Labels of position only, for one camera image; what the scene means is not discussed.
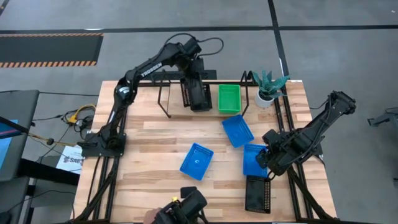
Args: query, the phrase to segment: floor mat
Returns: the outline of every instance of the floor mat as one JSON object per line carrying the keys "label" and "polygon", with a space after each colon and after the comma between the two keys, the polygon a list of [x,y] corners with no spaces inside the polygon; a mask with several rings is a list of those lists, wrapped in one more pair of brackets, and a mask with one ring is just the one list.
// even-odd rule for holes
{"label": "floor mat", "polygon": [[0,67],[94,66],[104,34],[3,34]]}

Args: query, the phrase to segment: hazard stripe tape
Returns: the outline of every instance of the hazard stripe tape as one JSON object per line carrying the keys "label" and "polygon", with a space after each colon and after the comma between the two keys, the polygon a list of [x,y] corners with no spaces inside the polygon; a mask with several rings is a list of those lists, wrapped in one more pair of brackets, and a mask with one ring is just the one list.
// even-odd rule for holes
{"label": "hazard stripe tape", "polygon": [[79,37],[79,36],[104,36],[103,33],[85,34],[0,34],[0,37]]}
{"label": "hazard stripe tape", "polygon": [[94,66],[96,61],[77,62],[0,62],[0,68],[37,68],[37,67],[71,67],[71,66]]}

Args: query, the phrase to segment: potted plant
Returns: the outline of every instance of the potted plant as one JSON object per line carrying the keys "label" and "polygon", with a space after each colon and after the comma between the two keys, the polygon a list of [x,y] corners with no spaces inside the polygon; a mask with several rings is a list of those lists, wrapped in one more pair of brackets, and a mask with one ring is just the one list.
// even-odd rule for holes
{"label": "potted plant", "polygon": [[259,91],[256,94],[254,101],[261,108],[267,108],[271,105],[275,98],[284,96],[283,93],[278,92],[282,88],[289,76],[280,77],[272,81],[272,72],[266,73],[265,70],[262,71],[262,80],[256,72],[253,72],[253,78],[259,85]]}

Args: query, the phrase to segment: white paper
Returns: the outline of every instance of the white paper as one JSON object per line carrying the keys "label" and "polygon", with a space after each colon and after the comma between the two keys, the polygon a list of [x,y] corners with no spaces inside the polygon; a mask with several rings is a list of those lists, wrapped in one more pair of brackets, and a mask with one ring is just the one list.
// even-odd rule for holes
{"label": "white paper", "polygon": [[57,164],[57,169],[63,169],[66,171],[80,174],[81,167],[83,166],[83,157],[81,156],[80,146],[65,146],[61,155],[60,160]]}

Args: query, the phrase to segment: white flower pot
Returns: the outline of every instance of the white flower pot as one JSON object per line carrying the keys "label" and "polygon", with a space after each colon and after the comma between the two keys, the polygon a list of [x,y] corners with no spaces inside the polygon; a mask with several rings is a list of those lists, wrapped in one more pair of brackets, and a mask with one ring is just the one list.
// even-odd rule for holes
{"label": "white flower pot", "polygon": [[261,108],[267,108],[267,107],[269,107],[269,106],[272,104],[272,102],[274,101],[275,98],[273,98],[272,100],[263,100],[263,99],[260,97],[259,92],[260,92],[260,91],[257,91],[257,95],[256,95],[255,98],[254,98],[254,101],[256,102],[257,106],[259,106],[259,107],[261,107]]}

